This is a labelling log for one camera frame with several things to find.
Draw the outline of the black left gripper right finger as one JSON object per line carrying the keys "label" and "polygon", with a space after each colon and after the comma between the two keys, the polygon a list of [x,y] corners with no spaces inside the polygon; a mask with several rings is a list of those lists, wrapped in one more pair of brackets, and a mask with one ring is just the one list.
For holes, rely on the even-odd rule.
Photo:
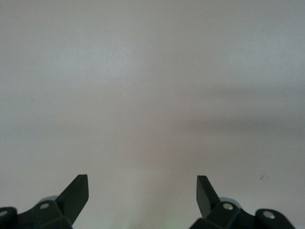
{"label": "black left gripper right finger", "polygon": [[261,208],[254,215],[244,211],[235,200],[219,198],[207,176],[198,176],[196,201],[201,218],[192,229],[294,229],[281,212]]}

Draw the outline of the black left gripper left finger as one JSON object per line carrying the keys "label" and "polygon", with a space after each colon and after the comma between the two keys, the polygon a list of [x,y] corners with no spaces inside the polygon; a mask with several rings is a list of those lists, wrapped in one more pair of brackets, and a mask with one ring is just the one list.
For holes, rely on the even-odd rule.
{"label": "black left gripper left finger", "polygon": [[2,229],[71,229],[89,199],[87,175],[78,175],[60,194],[42,199],[18,213],[14,207],[0,208]]}

